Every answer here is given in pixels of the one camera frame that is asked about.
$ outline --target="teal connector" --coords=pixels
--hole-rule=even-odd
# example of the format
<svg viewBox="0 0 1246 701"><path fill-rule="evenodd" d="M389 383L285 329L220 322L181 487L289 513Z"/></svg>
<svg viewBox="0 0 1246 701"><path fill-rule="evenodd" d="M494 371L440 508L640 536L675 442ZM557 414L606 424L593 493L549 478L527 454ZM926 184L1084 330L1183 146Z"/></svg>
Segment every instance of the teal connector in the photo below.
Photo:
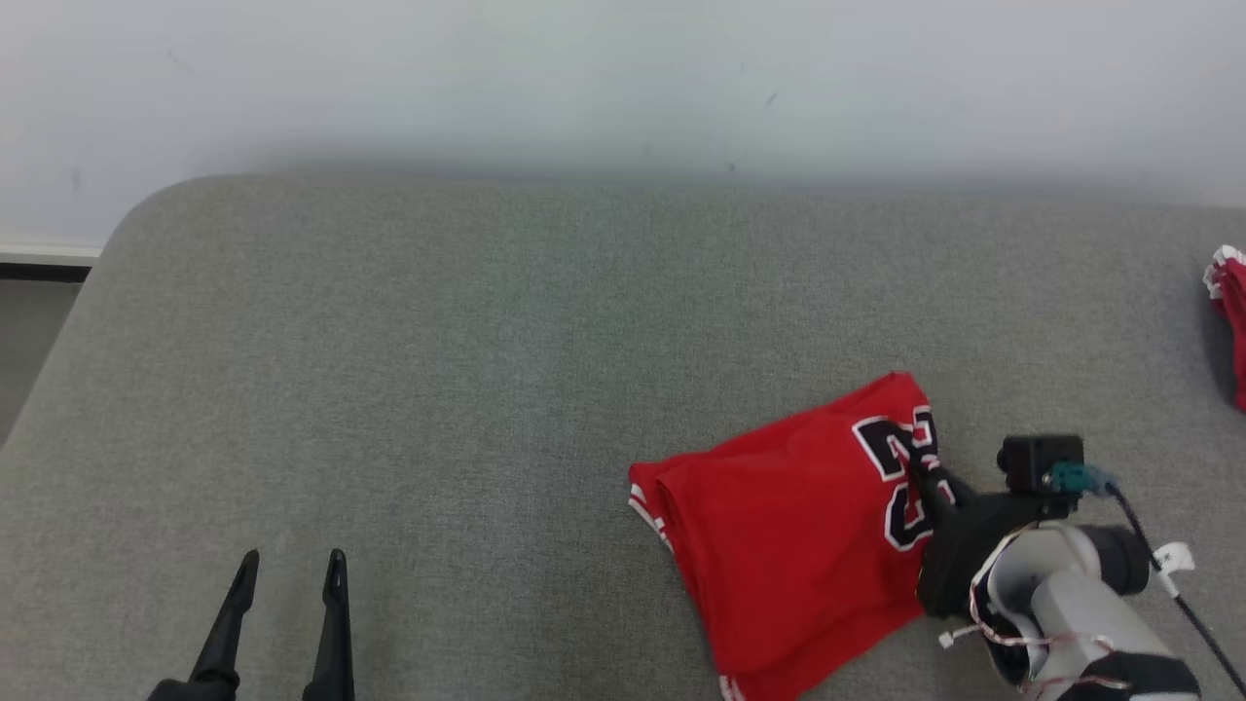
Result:
<svg viewBox="0 0 1246 701"><path fill-rule="evenodd" d="M1115 483L1108 471L1083 463L1057 463L1043 483L1053 492L1063 494L1091 493L1095 497L1108 497L1108 486Z"/></svg>

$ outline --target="red garment with white trim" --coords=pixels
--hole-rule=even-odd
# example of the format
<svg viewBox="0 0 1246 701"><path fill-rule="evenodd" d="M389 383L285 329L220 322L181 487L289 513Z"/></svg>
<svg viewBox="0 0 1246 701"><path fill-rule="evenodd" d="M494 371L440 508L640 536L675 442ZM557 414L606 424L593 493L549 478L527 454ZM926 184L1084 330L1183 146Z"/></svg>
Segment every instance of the red garment with white trim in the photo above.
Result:
<svg viewBox="0 0 1246 701"><path fill-rule="evenodd" d="M728 701L786 701L921 615L932 529L908 469L938 468L926 396L892 374L704 453L632 466Z"/></svg>
<svg viewBox="0 0 1246 701"><path fill-rule="evenodd" d="M1246 254L1221 245L1202 274L1211 304L1234 327L1234 374L1237 376L1237 408L1246 412Z"/></svg>

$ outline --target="jersey number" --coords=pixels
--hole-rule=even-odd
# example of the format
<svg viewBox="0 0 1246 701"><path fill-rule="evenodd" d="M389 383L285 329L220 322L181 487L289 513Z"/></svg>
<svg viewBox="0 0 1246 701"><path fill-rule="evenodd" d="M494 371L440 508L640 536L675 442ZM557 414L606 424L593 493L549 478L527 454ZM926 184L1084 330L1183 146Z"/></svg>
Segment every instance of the jersey number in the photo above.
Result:
<svg viewBox="0 0 1246 701"><path fill-rule="evenodd" d="M931 408L915 408L911 425L890 422L886 417L872 417L857 422L852 427L852 433L870 457L870 462L877 468L882 482L897 483L883 519L883 537L896 550L911 550L918 540L934 533L933 525L926 518L921 499L912 501L916 515L908 518L912 489L907 479L908 466L921 472L938 467L938 437L934 435ZM951 496L944 484L938 487Z"/></svg>

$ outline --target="black baseboard strip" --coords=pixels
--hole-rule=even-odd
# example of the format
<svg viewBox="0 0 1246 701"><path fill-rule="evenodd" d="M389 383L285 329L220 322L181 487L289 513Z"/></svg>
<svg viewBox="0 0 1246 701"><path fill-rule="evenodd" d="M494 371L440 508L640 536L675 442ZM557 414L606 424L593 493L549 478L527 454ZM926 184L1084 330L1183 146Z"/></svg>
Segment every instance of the black baseboard strip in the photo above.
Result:
<svg viewBox="0 0 1246 701"><path fill-rule="evenodd" d="M36 263L0 263L0 279L30 279L41 281L82 281L91 268L87 265L40 265Z"/></svg>

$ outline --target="gray table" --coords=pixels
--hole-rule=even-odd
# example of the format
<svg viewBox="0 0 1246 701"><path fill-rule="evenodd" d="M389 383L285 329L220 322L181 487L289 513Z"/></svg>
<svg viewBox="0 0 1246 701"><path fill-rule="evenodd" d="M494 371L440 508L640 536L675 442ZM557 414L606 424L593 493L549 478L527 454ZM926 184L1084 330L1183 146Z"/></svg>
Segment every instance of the gray table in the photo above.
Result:
<svg viewBox="0 0 1246 701"><path fill-rule="evenodd" d="M310 676L330 548L360 699L715 699L627 467L890 370L979 489L1007 433L1116 471L1225 649L1246 417L1200 283L1246 213L228 177L138 205L0 456L6 699L143 699L263 554L244 699ZM1109 506L1084 518L1121 522ZM1155 588L1136 606L1230 689ZM812 699L1011 699L918 621Z"/></svg>

